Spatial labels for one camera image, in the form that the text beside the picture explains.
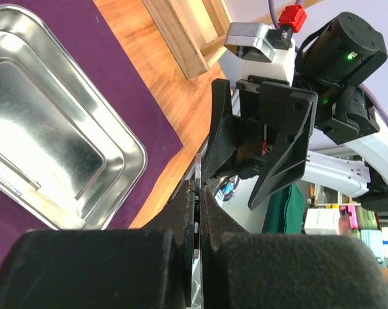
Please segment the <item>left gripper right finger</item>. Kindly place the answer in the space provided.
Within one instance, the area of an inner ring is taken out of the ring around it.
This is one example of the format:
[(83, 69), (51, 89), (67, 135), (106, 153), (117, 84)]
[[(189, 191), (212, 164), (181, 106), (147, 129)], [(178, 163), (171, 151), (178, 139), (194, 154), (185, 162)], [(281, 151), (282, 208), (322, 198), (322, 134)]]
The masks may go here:
[(204, 308), (388, 308), (373, 253), (347, 236), (252, 234), (200, 194)]

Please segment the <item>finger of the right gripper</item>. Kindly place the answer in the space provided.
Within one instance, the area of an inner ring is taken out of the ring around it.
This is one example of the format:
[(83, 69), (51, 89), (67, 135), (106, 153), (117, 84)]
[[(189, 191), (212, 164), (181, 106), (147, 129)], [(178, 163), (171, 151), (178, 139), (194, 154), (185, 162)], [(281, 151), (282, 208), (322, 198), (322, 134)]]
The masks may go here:
[(300, 180), (305, 171), (309, 139), (315, 124), (315, 91), (263, 82), (259, 92), (260, 123), (275, 134), (248, 201), (257, 208), (266, 198)]
[(262, 125), (233, 114), (228, 80), (214, 80), (211, 92), (211, 124), (202, 179), (257, 176), (263, 164)]

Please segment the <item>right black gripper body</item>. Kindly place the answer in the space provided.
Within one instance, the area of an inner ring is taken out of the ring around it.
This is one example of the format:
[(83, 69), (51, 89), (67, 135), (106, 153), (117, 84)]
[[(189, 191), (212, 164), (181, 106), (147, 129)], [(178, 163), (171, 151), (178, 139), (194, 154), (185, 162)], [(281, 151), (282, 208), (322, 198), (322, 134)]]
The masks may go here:
[[(312, 33), (295, 52), (295, 74), (290, 87), (317, 92), (313, 129), (320, 129), (337, 144), (377, 133), (380, 128), (369, 116), (370, 102), (365, 99), (360, 84), (386, 59), (387, 51), (381, 33), (355, 14), (340, 13)], [(241, 116), (259, 124), (259, 92), (263, 82), (284, 84), (254, 76), (237, 82)], [(271, 152), (275, 134), (261, 125), (264, 163)], [(351, 173), (342, 169), (340, 160), (307, 151), (301, 179), (352, 177)]]

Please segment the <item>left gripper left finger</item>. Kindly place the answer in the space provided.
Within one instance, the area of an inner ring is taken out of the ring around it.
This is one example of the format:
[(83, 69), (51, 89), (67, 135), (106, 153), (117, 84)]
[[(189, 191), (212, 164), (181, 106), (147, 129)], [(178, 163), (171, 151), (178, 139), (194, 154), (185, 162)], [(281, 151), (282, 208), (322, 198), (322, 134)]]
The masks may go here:
[(195, 186), (140, 229), (33, 230), (0, 267), (0, 308), (186, 308)]

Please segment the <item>steel instrument tray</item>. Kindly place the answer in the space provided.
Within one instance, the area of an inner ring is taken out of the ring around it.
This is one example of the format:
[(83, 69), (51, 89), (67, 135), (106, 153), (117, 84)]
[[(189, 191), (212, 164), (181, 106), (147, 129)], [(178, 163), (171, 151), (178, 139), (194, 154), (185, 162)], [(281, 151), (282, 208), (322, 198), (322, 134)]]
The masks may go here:
[(0, 191), (53, 229), (105, 229), (145, 147), (47, 25), (0, 5)]

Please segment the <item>purple surgical wrap cloth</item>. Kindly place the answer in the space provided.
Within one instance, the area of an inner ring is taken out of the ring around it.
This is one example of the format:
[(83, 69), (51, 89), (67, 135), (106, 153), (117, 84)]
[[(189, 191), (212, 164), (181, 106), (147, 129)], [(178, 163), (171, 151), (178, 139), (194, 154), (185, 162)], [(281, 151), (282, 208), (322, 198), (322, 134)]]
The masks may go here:
[[(49, 26), (148, 152), (145, 173), (109, 225), (111, 229), (127, 229), (182, 143), (93, 1), (16, 4)], [(45, 227), (0, 191), (0, 266), (22, 234)]]

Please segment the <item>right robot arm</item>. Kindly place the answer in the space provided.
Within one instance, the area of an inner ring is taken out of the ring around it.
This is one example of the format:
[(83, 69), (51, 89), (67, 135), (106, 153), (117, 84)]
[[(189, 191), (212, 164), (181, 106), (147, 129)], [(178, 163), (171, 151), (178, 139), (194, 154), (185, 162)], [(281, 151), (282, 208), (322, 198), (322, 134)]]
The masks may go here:
[(306, 19), (288, 6), (276, 27), (234, 22), (225, 47), (242, 61), (234, 114), (230, 82), (212, 82), (204, 180), (256, 178), (250, 209), (298, 180), (388, 211), (388, 127), (364, 80), (386, 60), (383, 35), (342, 12), (296, 45)]

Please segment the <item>green cloth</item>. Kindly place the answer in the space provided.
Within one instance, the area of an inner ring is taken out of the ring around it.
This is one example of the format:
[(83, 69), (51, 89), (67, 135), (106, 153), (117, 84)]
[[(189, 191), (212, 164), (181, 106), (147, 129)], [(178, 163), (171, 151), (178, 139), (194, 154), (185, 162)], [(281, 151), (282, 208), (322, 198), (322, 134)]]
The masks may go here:
[(262, 233), (300, 234), (306, 202), (297, 185), (290, 185), (274, 193), (262, 228)]

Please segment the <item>storage shelf with boxes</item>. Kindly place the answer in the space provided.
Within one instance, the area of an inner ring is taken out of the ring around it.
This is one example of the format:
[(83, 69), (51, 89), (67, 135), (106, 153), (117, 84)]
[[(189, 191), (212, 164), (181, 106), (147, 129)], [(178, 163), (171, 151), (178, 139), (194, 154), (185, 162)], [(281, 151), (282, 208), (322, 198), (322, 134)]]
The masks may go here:
[(358, 238), (373, 252), (379, 266), (388, 268), (388, 212), (368, 211), (352, 198), (321, 185), (311, 184), (309, 193), (304, 233)]

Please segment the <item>wooden tray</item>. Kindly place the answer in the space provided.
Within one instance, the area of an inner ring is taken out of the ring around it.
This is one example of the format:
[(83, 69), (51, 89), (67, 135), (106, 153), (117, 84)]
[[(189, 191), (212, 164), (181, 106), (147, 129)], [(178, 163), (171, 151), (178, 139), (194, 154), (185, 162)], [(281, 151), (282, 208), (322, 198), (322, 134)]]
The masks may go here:
[[(147, 10), (184, 75), (192, 79), (210, 70), (226, 51), (224, 42), (232, 21), (224, 1), (145, 1)], [(276, 9), (269, 2), (271, 17), (252, 23), (273, 28), (289, 25), (299, 32), (307, 19), (303, 1)]]

